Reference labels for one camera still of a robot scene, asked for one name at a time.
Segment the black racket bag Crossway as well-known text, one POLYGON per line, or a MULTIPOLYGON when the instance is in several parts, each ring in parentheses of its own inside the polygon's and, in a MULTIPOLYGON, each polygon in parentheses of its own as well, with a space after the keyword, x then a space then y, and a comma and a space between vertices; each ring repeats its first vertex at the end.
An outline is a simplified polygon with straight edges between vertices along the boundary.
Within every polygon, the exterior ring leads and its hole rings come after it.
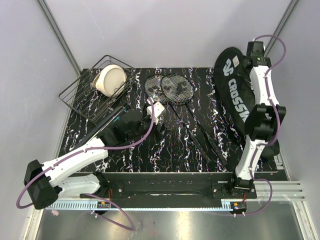
POLYGON ((256 105, 250 70, 243 67, 247 58, 236 47, 223 50, 213 68, 213 81, 235 129, 245 137, 245 121, 256 105))

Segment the black BOKA shuttlecock tube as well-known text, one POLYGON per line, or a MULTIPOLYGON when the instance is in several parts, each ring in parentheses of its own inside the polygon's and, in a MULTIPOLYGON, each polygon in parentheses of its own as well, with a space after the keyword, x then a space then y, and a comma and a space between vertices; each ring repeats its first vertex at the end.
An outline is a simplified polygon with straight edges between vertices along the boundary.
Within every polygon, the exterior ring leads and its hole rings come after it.
POLYGON ((101 132, 105 127, 118 120, 120 116, 125 114, 130 108, 131 107, 127 102, 123 102, 120 106, 117 106, 113 111, 103 116, 102 120, 92 130, 90 130, 85 135, 85 137, 75 145, 74 148, 77 149, 83 146, 89 140, 94 138, 99 132, 101 132))

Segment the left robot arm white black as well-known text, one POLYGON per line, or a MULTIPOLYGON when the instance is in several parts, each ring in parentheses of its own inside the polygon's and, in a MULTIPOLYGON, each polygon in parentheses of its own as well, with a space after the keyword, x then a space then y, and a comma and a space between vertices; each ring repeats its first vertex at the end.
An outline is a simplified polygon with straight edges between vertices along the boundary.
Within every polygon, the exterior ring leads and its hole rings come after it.
POLYGON ((145 113, 121 107, 101 121, 78 147, 53 160, 40 163, 37 159, 26 167, 24 189, 18 196, 16 206, 23 209, 21 199, 28 193, 31 203, 42 210, 58 199, 93 194, 103 198, 108 193, 108 182, 97 173, 83 177, 72 175, 82 168, 108 157, 110 151, 133 148, 141 144, 156 128, 165 111, 149 106, 145 113))

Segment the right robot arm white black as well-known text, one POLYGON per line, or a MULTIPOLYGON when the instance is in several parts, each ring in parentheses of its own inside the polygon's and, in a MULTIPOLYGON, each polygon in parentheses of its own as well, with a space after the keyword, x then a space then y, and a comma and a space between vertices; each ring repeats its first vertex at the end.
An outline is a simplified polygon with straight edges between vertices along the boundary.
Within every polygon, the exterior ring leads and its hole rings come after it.
POLYGON ((253 86, 255 106, 244 122, 245 147, 234 178, 227 185, 228 195, 240 198, 254 190, 255 169, 265 147, 272 146, 286 115, 286 108, 279 105, 271 79, 272 64, 265 56, 264 43, 253 40, 247 45, 246 56, 249 78, 253 86))

